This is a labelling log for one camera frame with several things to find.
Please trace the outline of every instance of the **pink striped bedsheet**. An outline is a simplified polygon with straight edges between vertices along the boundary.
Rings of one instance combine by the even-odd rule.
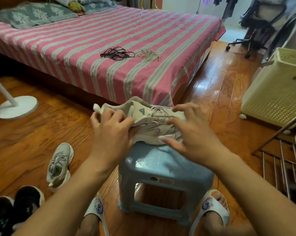
[[[213,16],[117,7],[30,29],[0,22],[0,53],[118,104],[138,96],[173,106],[177,89],[224,32]],[[149,48],[162,59],[149,67],[139,57],[100,57],[115,46]]]

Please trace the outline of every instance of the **slipper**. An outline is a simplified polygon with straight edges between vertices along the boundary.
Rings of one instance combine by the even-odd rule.
[[[202,204],[201,210],[199,211],[199,213],[198,213],[195,221],[193,222],[193,224],[192,224],[192,226],[190,228],[189,236],[194,236],[195,230],[196,230],[196,228],[197,228],[197,226],[199,224],[199,221],[201,220],[201,218],[203,217],[203,215],[205,213],[207,213],[208,211],[214,211],[217,214],[219,214],[219,216],[221,217],[222,222],[224,224],[224,227],[227,226],[228,221],[229,221],[229,209],[226,210],[221,205],[221,203],[219,203],[215,198],[213,198],[212,193],[213,192],[216,192],[216,191],[218,191],[218,190],[209,190],[205,194],[205,196],[203,197],[204,202]]]
[[[105,236],[110,236],[108,227],[106,225],[106,218],[104,215],[103,202],[100,192],[98,192],[97,197],[91,201],[91,204],[89,205],[84,217],[89,214],[94,214],[99,217],[103,224]]]

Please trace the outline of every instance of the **person's left arm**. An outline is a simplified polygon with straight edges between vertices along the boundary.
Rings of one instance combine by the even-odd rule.
[[[75,235],[83,216],[102,184],[133,144],[134,119],[106,109],[98,120],[91,116],[94,143],[90,156],[71,179],[41,206],[13,236]]]

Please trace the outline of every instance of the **yellow plastic basket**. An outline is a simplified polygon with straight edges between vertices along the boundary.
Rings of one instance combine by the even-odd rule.
[[[283,127],[296,117],[296,50],[277,48],[242,99],[241,111]]]

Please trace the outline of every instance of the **blue plastic stool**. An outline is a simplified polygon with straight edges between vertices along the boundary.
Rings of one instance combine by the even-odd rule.
[[[134,144],[119,167],[120,209],[177,220],[187,226],[199,202],[212,187],[214,173],[188,161],[167,145]],[[134,201],[135,185],[145,183],[186,192],[180,210],[170,210]]]

